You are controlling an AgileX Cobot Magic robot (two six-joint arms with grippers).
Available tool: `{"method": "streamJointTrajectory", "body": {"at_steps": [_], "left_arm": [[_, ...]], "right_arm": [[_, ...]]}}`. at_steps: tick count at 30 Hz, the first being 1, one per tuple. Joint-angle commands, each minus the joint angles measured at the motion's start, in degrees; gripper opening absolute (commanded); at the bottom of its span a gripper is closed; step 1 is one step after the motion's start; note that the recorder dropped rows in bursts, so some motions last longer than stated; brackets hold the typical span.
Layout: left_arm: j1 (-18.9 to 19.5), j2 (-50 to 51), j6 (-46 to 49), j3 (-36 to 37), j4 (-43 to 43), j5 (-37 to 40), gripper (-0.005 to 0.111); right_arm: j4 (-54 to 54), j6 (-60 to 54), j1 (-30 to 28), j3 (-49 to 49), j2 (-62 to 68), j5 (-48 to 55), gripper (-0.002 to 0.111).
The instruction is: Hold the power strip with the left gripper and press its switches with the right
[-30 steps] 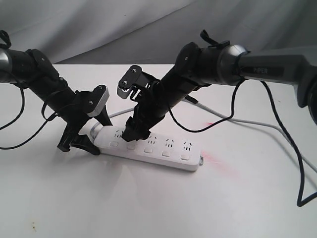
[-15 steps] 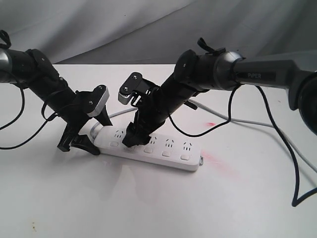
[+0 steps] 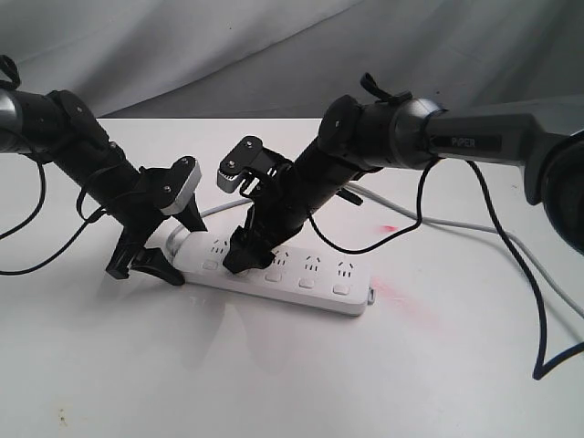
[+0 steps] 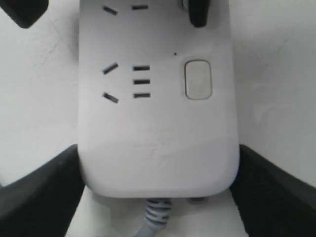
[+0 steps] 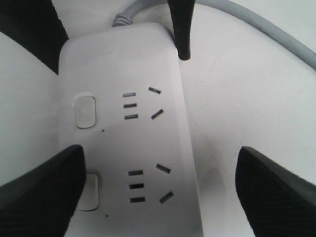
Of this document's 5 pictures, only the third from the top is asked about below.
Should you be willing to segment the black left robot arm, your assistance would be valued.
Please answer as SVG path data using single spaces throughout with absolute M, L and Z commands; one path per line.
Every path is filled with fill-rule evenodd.
M 135 168 L 123 149 L 109 137 L 89 107 L 68 90 L 46 95 L 20 90 L 15 61 L 1 57 L 1 151 L 26 156 L 42 170 L 55 164 L 79 187 L 76 209 L 86 197 L 97 210 L 82 218 L 96 223 L 113 217 L 122 232 L 107 273 L 126 279 L 135 270 L 181 286 L 183 274 L 159 247 L 146 246 L 167 219 L 174 218 L 191 232 L 205 230 L 195 201 L 202 173 L 193 156 L 183 156 L 169 168 Z

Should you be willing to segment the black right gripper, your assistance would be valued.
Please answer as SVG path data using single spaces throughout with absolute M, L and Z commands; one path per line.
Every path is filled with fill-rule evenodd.
M 262 177 L 250 194 L 245 224 L 229 239 L 224 267 L 232 274 L 269 267 L 272 250 L 299 233 L 319 208 L 319 180 L 312 177 Z

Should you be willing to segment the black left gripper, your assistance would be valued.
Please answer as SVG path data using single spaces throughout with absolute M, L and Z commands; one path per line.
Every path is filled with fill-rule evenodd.
M 114 278 L 128 278 L 130 271 L 155 276 L 172 286 L 182 286 L 185 279 L 165 257 L 159 247 L 147 247 L 151 235 L 166 217 L 156 208 L 143 202 L 123 201 L 109 211 L 122 224 L 106 272 Z M 189 232 L 206 232 L 207 227 L 192 194 L 182 211 L 174 218 Z

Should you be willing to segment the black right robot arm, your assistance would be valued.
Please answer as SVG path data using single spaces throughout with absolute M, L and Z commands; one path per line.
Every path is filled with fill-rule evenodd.
M 446 109 L 407 91 L 390 94 L 370 75 L 360 83 L 374 101 L 336 99 L 296 159 L 247 136 L 221 161 L 218 186 L 252 201 L 230 238 L 230 272 L 268 267 L 274 249 L 347 183 L 385 168 L 421 171 L 442 158 L 517 167 L 528 203 L 542 205 L 559 236 L 582 249 L 582 98 Z

